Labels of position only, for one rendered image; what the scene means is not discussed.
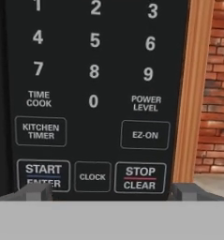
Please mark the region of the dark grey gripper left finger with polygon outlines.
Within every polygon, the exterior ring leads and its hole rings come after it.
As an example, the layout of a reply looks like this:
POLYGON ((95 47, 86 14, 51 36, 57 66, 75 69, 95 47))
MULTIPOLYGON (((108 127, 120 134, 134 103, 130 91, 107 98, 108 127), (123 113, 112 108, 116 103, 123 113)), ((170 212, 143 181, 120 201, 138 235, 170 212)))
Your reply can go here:
POLYGON ((0 197, 0 201, 51 201, 51 184, 27 184, 17 192, 0 197))

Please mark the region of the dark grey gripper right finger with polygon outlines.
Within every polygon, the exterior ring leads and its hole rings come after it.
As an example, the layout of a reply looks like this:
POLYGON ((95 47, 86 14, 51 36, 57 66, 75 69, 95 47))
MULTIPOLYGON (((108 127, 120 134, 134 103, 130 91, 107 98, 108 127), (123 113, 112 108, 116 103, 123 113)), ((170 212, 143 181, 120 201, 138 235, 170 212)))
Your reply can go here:
POLYGON ((171 197, 175 201, 224 202, 224 197, 210 193, 194 183, 175 183, 171 185, 171 197))

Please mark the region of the black microwave oven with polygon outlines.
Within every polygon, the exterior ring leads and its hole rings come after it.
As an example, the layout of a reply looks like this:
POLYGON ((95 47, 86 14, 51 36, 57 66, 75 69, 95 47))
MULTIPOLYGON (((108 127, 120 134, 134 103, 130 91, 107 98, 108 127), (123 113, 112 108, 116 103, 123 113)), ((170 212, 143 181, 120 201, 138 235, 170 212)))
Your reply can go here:
POLYGON ((0 196, 164 201, 190 0, 0 0, 0 196))

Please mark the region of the wooden cabinet side panel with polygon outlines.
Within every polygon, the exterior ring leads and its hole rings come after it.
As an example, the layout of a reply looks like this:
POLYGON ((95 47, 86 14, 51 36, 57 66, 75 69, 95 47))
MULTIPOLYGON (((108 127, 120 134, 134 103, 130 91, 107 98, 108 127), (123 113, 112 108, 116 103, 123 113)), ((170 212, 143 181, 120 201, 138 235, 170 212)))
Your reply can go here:
POLYGON ((190 0, 172 181, 192 183, 215 0, 190 0))

